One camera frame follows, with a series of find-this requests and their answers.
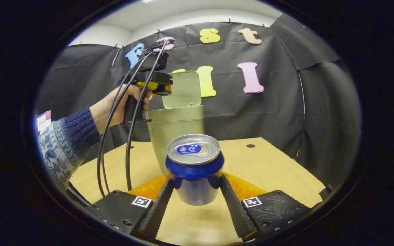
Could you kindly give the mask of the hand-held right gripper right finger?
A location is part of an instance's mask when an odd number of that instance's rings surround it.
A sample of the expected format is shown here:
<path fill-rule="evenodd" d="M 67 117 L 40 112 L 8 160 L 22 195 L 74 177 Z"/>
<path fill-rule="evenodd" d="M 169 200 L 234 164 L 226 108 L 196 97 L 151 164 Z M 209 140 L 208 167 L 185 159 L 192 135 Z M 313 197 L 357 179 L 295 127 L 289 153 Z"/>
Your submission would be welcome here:
<path fill-rule="evenodd" d="M 244 242 L 274 237 L 311 210 L 281 190 L 266 192 L 228 173 L 223 173 L 220 188 L 236 234 Z"/>

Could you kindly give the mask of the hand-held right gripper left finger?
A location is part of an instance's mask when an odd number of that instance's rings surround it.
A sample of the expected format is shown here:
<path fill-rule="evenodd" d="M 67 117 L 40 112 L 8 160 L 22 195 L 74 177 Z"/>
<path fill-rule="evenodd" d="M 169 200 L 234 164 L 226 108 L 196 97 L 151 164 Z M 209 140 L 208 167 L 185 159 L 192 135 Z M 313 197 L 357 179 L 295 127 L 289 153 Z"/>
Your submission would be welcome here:
<path fill-rule="evenodd" d="M 173 188 L 169 176 L 160 176 L 128 192 L 115 190 L 86 209 L 118 231 L 154 240 Z"/>

